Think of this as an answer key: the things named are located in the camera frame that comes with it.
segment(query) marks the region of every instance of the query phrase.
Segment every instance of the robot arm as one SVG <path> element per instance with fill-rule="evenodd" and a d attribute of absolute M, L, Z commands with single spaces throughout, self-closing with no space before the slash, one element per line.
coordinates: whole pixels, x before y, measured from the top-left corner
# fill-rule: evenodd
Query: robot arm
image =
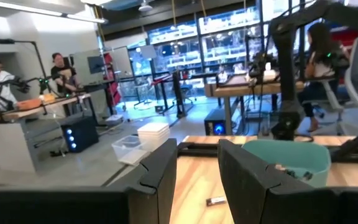
<path fill-rule="evenodd" d="M 347 7 L 328 0 L 316 1 L 310 7 L 289 16 L 274 18 L 269 25 L 278 51 L 282 105 L 278 124 L 272 128 L 276 139 L 293 140 L 294 132 L 303 118 L 296 97 L 293 45 L 296 30 L 319 18 L 358 29 L 358 8 Z"/>

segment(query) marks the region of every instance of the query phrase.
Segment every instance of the orange object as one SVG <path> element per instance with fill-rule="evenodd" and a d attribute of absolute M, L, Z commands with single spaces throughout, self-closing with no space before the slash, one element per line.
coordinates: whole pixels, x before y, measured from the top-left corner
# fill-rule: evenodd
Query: orange object
<path fill-rule="evenodd" d="M 45 103 L 53 103 L 55 101 L 55 95 L 48 93 L 44 94 L 44 102 Z"/>
<path fill-rule="evenodd" d="M 41 99 L 32 99 L 17 102 L 17 107 L 19 108 L 19 110 L 31 110 L 34 108 L 38 108 L 39 106 L 41 106 L 41 104 Z"/>

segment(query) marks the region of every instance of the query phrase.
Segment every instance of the stack of white boxes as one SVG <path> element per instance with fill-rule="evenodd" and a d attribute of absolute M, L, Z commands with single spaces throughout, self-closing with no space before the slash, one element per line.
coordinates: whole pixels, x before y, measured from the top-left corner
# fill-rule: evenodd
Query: stack of white boxes
<path fill-rule="evenodd" d="M 149 123 L 137 130 L 141 142 L 146 142 L 150 151 L 156 150 L 170 135 L 169 125 L 166 123 Z"/>

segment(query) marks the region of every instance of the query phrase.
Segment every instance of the white office chair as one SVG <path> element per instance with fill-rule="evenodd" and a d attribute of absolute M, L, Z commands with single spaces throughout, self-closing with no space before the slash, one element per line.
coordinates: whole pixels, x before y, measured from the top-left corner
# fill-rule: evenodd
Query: white office chair
<path fill-rule="evenodd" d="M 342 120 L 342 114 L 345 109 L 358 108 L 358 38 L 353 43 L 350 67 L 345 72 L 344 81 L 347 93 L 343 93 L 341 87 L 338 88 L 337 93 L 334 93 L 329 86 L 329 81 L 321 81 L 326 90 L 328 100 L 314 102 L 318 103 L 326 111 L 338 113 L 338 117 L 335 122 L 312 132 L 312 135 L 327 134 L 333 131 L 337 135 L 358 135 L 358 126 Z"/>

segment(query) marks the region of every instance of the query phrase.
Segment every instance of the clear plastic container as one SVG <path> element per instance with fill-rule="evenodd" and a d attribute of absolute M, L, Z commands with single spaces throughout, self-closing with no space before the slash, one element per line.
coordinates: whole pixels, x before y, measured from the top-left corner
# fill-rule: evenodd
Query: clear plastic container
<path fill-rule="evenodd" d="M 118 161 L 136 165 L 145 158 L 148 151 L 148 142 L 140 141 L 137 136 L 126 136 L 111 144 Z"/>

